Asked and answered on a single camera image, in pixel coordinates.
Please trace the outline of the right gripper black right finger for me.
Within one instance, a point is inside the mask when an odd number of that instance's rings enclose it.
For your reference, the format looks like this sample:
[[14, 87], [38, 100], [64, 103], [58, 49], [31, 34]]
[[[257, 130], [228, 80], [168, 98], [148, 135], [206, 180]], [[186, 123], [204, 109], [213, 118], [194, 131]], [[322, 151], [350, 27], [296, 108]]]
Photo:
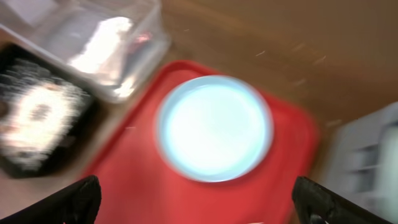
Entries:
[[300, 223], [389, 224], [387, 220], [302, 176], [295, 180], [292, 200]]

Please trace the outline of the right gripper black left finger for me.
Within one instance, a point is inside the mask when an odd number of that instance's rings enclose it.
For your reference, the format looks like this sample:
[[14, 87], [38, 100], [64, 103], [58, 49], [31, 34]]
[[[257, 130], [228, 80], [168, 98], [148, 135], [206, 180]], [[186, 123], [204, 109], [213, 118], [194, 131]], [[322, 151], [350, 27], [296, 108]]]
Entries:
[[94, 224], [100, 205], [100, 182], [90, 175], [1, 219], [1, 224]]

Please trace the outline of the light blue plate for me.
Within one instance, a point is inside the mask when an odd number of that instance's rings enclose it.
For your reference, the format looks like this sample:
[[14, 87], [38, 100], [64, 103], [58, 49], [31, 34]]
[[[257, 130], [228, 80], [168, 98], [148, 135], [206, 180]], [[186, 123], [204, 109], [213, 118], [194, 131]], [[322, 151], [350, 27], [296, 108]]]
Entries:
[[166, 164], [197, 182], [226, 182], [254, 170], [274, 139], [270, 104], [248, 83], [225, 75], [185, 81], [161, 101], [155, 122]]

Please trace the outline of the white napkin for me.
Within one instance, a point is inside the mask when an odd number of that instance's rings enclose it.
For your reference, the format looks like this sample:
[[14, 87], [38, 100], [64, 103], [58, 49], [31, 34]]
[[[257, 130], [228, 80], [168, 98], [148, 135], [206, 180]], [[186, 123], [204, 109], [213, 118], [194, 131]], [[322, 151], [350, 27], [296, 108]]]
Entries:
[[133, 25], [126, 17], [98, 22], [83, 49], [68, 59], [67, 65], [102, 85], [115, 84], [122, 64], [122, 48]]

